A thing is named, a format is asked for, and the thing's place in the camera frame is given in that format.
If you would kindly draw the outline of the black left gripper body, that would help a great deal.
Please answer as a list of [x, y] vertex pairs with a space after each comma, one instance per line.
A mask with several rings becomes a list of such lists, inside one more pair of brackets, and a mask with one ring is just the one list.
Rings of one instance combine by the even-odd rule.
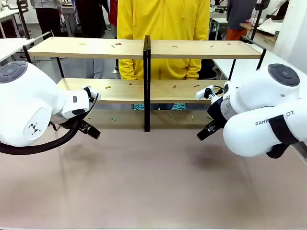
[[79, 126], [78, 126], [79, 131], [89, 131], [90, 128], [91, 128], [91, 125], [87, 123], [86, 121], [84, 120], [79, 121]]

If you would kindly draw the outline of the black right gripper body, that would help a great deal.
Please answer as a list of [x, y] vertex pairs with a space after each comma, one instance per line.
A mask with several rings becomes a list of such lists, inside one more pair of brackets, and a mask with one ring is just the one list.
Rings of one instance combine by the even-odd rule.
[[207, 113], [211, 116], [212, 121], [207, 125], [207, 127], [213, 127], [214, 129], [224, 128], [227, 120], [222, 114], [221, 103], [223, 98], [220, 97], [217, 101], [211, 104]]

